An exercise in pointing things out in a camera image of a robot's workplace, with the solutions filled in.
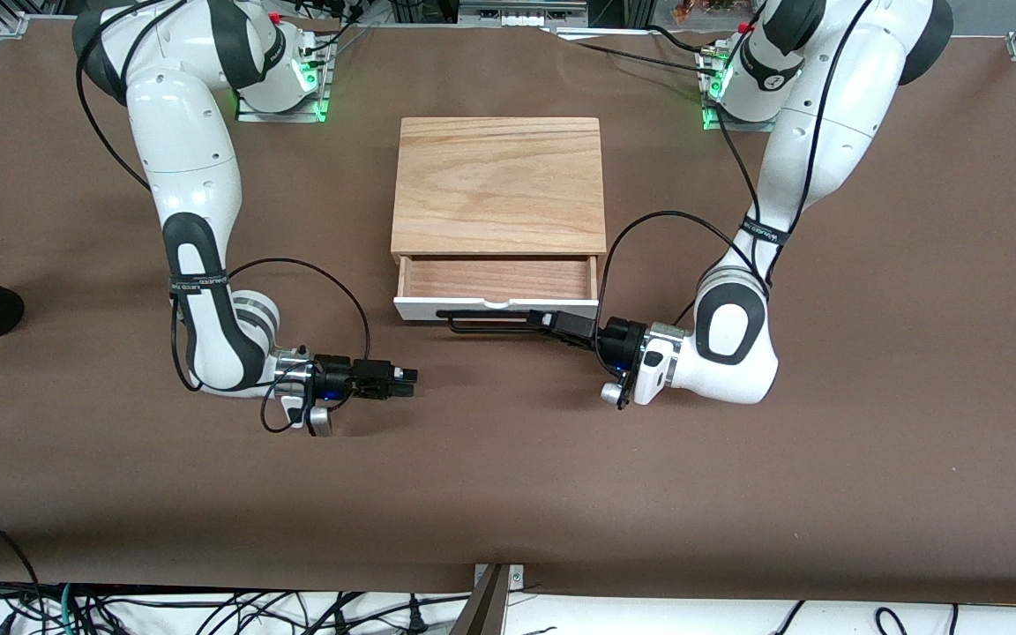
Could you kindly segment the metal table edge bracket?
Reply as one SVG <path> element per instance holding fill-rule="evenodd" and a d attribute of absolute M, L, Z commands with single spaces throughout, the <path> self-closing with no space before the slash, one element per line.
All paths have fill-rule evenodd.
<path fill-rule="evenodd" d="M 477 565 L 474 591 L 449 635 L 503 635 L 509 595 L 524 588 L 523 565 Z"/>

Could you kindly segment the wooden drawer cabinet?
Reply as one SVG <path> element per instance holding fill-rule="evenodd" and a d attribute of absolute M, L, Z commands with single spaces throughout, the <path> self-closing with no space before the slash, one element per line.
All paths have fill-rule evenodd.
<path fill-rule="evenodd" d="M 390 250 L 580 257 L 608 248 L 596 117 L 406 117 Z"/>

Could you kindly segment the brown table cover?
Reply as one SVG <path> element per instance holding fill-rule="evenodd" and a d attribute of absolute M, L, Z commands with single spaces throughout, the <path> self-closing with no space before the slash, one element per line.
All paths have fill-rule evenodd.
<path fill-rule="evenodd" d="M 41 581 L 451 592 L 521 563 L 543 592 L 1016 604 L 1016 62 L 958 39 L 773 276 L 755 406 L 616 410 L 592 356 L 404 323 L 390 253 L 400 121 L 589 116 L 610 232 L 750 199 L 692 81 L 544 31 L 393 28 L 336 62 L 330 116 L 230 125 L 230 264 L 350 285 L 411 399 L 334 437 L 187 392 L 152 198 L 102 149 L 68 20 L 0 47 L 0 529 Z"/>

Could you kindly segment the white drawer with black handle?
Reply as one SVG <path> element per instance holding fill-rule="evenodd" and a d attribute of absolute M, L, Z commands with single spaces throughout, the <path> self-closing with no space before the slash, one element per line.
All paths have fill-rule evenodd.
<path fill-rule="evenodd" d="M 569 312 L 598 306 L 596 256 L 402 256 L 395 309 L 407 322 L 446 322 L 441 312 Z"/>

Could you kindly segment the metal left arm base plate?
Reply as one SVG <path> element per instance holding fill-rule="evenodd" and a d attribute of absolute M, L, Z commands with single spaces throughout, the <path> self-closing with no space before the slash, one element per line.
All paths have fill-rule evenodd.
<path fill-rule="evenodd" d="M 781 93 L 759 89 L 758 81 L 731 56 L 728 43 L 717 41 L 695 57 L 700 78 L 703 125 L 707 129 L 769 131 L 781 108 Z"/>

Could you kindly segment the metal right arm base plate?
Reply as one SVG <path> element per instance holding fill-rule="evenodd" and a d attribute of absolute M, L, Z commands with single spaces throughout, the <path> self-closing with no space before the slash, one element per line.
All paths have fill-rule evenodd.
<path fill-rule="evenodd" d="M 236 90 L 236 120 L 315 123 L 327 119 L 332 60 L 284 56 L 256 85 Z"/>

